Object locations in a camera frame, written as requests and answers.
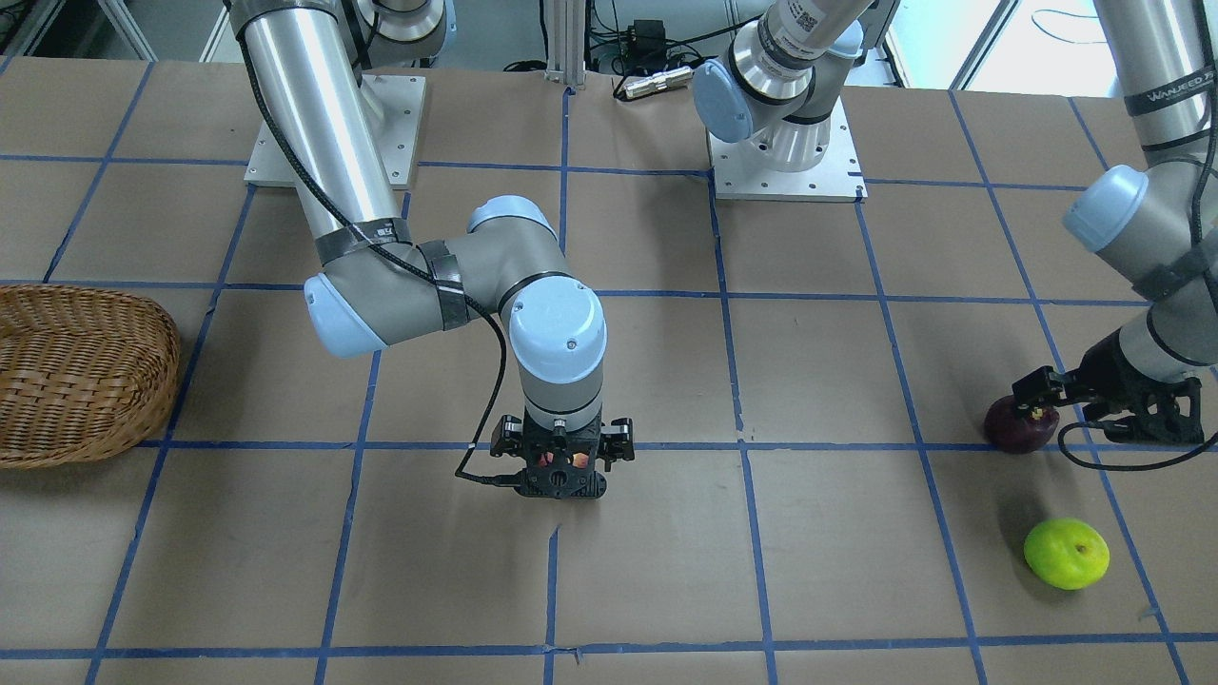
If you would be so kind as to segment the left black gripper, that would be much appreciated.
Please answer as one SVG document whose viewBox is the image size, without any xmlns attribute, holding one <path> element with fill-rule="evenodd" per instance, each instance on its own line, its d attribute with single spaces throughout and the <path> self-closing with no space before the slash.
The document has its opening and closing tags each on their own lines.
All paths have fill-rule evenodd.
<svg viewBox="0 0 1218 685">
<path fill-rule="evenodd" d="M 1125 360 L 1117 332 L 1089 349 L 1073 372 L 1040 367 L 1011 386 L 1016 412 L 1069 406 L 1085 400 L 1086 421 L 1130 413 L 1110 421 L 1102 433 L 1110 442 L 1135 445 L 1199 445 L 1205 442 L 1201 386 L 1197 378 L 1158 382 Z"/>
</svg>

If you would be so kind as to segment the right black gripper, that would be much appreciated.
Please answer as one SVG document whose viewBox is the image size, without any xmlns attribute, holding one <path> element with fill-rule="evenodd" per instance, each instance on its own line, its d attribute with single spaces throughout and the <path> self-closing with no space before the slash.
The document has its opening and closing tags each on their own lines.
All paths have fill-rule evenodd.
<svg viewBox="0 0 1218 685">
<path fill-rule="evenodd" d="M 607 480 L 596 470 L 599 444 L 600 421 L 557 435 L 526 418 L 521 452 L 526 466 L 518 473 L 515 491 L 529 499 L 600 499 Z"/>
</svg>

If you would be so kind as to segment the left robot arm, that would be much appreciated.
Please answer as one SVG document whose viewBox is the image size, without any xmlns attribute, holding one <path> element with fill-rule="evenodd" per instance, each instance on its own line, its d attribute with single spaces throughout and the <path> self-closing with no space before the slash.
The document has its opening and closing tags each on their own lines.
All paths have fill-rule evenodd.
<svg viewBox="0 0 1218 685">
<path fill-rule="evenodd" d="M 1130 282 L 1146 313 L 1093 346 L 1077 369 L 1043 367 L 991 403 L 993 447 L 1030 453 L 1062 440 L 1058 407 L 1112 442 L 1216 442 L 1201 421 L 1201 369 L 1216 364 L 1216 4 L 1097 1 L 1125 113 L 1146 169 L 1117 165 L 1063 225 Z M 697 67 L 695 108 L 713 137 L 743 143 L 777 123 L 818 126 L 861 45 L 861 1 L 775 1 L 726 55 Z"/>
</svg>

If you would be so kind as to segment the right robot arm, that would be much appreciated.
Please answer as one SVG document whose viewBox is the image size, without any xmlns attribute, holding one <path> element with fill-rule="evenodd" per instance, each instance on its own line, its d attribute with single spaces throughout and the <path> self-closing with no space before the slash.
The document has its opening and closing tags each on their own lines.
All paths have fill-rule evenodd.
<svg viewBox="0 0 1218 685">
<path fill-rule="evenodd" d="M 454 22 L 448 1 L 227 1 L 266 144 L 285 156 L 322 271 L 304 303 L 339 357 L 487 321 L 515 360 L 523 414 L 497 421 L 514 474 L 456 474 L 531 499 L 600 499 L 598 462 L 631 460 L 632 424 L 600 417 L 608 325 L 568 267 L 542 208 L 516 195 L 474 208 L 466 232 L 413 234 L 389 165 L 392 115 L 379 76 L 431 59 Z"/>
</svg>

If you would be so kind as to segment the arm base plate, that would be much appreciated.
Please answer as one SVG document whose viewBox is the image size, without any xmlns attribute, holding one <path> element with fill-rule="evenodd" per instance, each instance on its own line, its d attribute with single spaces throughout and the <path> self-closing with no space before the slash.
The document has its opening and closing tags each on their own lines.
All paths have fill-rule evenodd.
<svg viewBox="0 0 1218 685">
<path fill-rule="evenodd" d="M 428 80 L 421 76 L 400 74 L 365 73 L 357 87 L 356 101 L 361 105 L 362 121 L 382 160 L 384 178 L 395 190 L 412 186 L 426 90 Z M 294 143 L 302 144 L 300 147 L 294 145 L 294 152 L 301 162 L 326 158 L 330 165 L 339 165 L 351 155 L 351 130 L 357 123 L 322 123 L 318 115 L 313 119 L 315 126 L 296 135 Z M 253 186 L 287 189 L 298 182 L 266 123 L 255 138 L 244 179 Z"/>
<path fill-rule="evenodd" d="M 720 200 L 857 204 L 867 197 L 843 101 L 812 126 L 780 121 L 743 143 L 706 134 Z"/>
</svg>

